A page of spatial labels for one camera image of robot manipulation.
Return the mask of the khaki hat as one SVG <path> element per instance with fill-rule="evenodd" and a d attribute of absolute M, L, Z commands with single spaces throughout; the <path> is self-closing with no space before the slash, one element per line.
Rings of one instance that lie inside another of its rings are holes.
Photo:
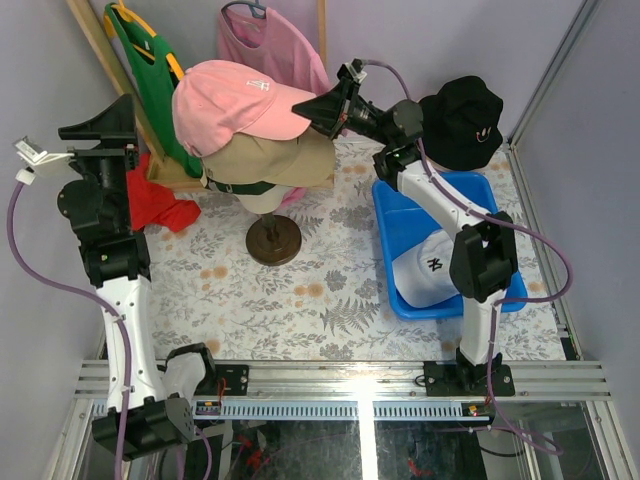
<path fill-rule="evenodd" d="M 334 143 L 312 129 L 292 140 L 236 134 L 221 150 L 202 159 L 206 176 L 220 183 L 266 182 L 315 187 L 334 172 Z"/>

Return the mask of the pink baseball cap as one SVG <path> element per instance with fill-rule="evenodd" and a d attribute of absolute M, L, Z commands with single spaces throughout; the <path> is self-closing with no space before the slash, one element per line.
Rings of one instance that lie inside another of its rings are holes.
<path fill-rule="evenodd" d="M 201 62 L 185 72 L 172 96 L 175 135 L 198 158 L 221 150 L 236 134 L 292 140 L 310 126 L 292 108 L 315 97 L 243 64 Z"/>

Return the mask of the pink t-shirt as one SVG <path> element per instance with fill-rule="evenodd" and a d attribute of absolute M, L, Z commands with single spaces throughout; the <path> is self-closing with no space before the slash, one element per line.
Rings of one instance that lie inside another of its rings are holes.
<path fill-rule="evenodd" d="M 247 65 L 278 83 L 316 95 L 331 88 L 321 58 L 309 40 L 272 8 L 262 18 L 230 8 L 221 10 L 217 54 L 222 60 Z"/>

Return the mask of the dark green cap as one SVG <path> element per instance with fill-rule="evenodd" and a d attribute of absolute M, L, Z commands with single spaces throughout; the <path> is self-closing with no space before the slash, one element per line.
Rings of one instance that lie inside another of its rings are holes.
<path fill-rule="evenodd" d="M 204 178 L 204 186 L 212 191 L 219 191 L 222 193 L 228 193 L 241 196 L 258 196 L 272 190 L 275 184 L 268 182 L 257 182 L 252 184 L 227 184 L 215 181 L 211 178 Z"/>

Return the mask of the cream foam mannequin head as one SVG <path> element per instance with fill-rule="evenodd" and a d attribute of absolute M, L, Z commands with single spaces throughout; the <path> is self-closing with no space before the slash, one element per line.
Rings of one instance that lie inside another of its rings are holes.
<path fill-rule="evenodd" d="M 288 186 L 273 185 L 269 190 L 261 194 L 235 194 L 235 197 L 249 212 L 263 215 L 277 210 L 282 204 L 284 197 L 291 190 L 292 188 Z"/>

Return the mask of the black hat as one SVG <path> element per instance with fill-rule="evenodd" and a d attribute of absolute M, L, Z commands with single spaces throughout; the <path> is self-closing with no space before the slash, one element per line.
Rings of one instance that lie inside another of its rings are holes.
<path fill-rule="evenodd" d="M 444 169 L 481 169 L 503 142 L 498 129 L 503 100 L 478 76 L 451 80 L 419 105 L 426 156 Z"/>

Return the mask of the dark mannequin base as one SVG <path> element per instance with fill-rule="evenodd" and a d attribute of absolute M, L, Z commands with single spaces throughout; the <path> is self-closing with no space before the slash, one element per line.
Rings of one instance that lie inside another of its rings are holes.
<path fill-rule="evenodd" d="M 280 266 L 293 260 L 302 245 L 301 230 L 292 219 L 263 214 L 249 228 L 245 237 L 250 256 L 261 265 Z"/>

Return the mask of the blue plastic bin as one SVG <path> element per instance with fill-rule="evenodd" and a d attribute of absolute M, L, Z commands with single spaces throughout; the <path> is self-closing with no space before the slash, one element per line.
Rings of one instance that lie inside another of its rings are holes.
<path fill-rule="evenodd" d="M 444 179 L 461 194 L 477 205 L 498 211 L 489 181 L 479 173 L 445 173 Z M 439 224 L 415 202 L 394 191 L 385 182 L 377 180 L 372 186 L 372 197 L 380 233 L 380 243 L 387 279 L 391 309 L 403 321 L 439 320 L 460 317 L 463 297 L 456 295 L 427 308 L 410 306 L 395 286 L 392 262 L 410 248 L 424 241 L 439 229 Z"/>

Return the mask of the white cap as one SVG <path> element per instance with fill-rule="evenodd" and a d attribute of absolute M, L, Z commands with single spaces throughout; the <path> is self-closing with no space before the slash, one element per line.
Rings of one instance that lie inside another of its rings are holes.
<path fill-rule="evenodd" d="M 453 246 L 450 236 L 437 230 L 393 260 L 396 290 L 411 307 L 432 307 L 459 294 L 449 273 Z"/>

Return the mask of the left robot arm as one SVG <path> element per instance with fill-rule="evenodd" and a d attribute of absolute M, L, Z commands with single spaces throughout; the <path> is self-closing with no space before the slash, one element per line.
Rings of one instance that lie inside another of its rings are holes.
<path fill-rule="evenodd" d="M 172 351 L 163 367 L 156 361 L 147 318 L 150 255 L 144 234 L 132 226 L 127 188 L 127 174 L 138 164 L 134 101 L 122 95 L 58 134 L 96 143 L 70 149 L 79 177 L 57 197 L 103 310 L 109 389 L 107 413 L 92 423 L 93 439 L 118 461 L 188 444 L 195 437 L 193 398 L 217 387 L 219 371 L 202 343 Z"/>

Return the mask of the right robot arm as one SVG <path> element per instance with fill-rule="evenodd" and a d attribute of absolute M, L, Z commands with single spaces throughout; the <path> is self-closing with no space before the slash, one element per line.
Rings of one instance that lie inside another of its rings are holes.
<path fill-rule="evenodd" d="M 418 102 L 405 98 L 382 110 L 360 96 L 360 86 L 359 78 L 343 76 L 332 90 L 292 111 L 329 139 L 348 129 L 381 143 L 373 157 L 378 178 L 420 206 L 451 238 L 449 273 L 463 298 L 463 333 L 454 364 L 442 376 L 424 377 L 450 392 L 491 398 L 504 377 L 495 346 L 498 321 L 518 270 L 511 219 L 503 211 L 481 212 L 428 164 Z"/>

